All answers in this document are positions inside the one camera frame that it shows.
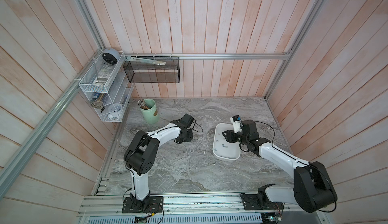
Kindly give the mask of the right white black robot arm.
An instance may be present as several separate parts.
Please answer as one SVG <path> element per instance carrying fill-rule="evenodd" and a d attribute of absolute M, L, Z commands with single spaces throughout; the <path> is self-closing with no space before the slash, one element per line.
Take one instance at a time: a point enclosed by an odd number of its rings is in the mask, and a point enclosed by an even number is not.
<path fill-rule="evenodd" d="M 259 136 L 256 121 L 230 119 L 233 128 L 222 133 L 226 142 L 245 145 L 249 152 L 277 165 L 293 178 L 292 187 L 267 184 L 258 188 L 255 207 L 268 209 L 279 204 L 295 204 L 307 213 L 322 211 L 337 203 L 337 194 L 325 166 L 300 159 Z"/>

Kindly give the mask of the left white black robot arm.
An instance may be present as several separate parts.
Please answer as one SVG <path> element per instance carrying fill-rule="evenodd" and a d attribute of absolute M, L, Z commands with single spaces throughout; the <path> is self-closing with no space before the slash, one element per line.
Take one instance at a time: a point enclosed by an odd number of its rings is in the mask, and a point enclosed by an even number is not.
<path fill-rule="evenodd" d="M 148 172 L 153 167 L 158 150 L 169 141 L 177 144 L 191 142 L 196 120 L 189 114 L 171 121 L 167 126 L 152 132 L 138 131 L 125 154 L 125 167 L 131 173 L 131 196 L 144 201 L 150 195 Z"/>

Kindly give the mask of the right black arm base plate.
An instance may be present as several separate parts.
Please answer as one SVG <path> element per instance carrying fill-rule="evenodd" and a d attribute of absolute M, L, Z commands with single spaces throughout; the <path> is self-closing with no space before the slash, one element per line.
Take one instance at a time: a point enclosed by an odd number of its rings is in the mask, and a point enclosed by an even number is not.
<path fill-rule="evenodd" d="M 271 202 L 265 194 L 241 193 L 244 210 L 283 210 L 284 204 L 281 202 Z"/>

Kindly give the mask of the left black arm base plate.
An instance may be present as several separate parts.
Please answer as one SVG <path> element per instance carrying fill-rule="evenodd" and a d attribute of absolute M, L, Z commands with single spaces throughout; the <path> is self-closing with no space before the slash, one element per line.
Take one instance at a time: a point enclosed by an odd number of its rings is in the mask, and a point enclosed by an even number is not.
<path fill-rule="evenodd" d="M 158 213 L 162 212 L 164 204 L 163 197 L 146 197 L 143 201 L 133 196 L 124 199 L 122 213 Z"/>

